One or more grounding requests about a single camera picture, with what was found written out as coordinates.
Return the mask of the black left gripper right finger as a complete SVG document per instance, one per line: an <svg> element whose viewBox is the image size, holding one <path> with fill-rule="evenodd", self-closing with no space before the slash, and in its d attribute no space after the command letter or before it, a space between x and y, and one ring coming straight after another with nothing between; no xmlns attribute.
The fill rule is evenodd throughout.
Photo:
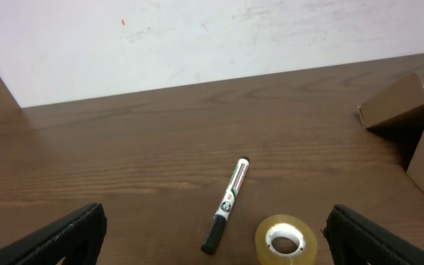
<svg viewBox="0 0 424 265"><path fill-rule="evenodd" d="M345 205L334 205L322 233L338 265L424 265L423 250Z"/></svg>

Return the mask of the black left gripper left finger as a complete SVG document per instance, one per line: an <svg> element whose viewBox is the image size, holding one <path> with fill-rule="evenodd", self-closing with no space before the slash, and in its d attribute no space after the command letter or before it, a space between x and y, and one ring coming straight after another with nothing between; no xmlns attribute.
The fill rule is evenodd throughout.
<svg viewBox="0 0 424 265"><path fill-rule="evenodd" d="M107 233L102 204L89 203L0 249L0 264L95 265Z"/></svg>

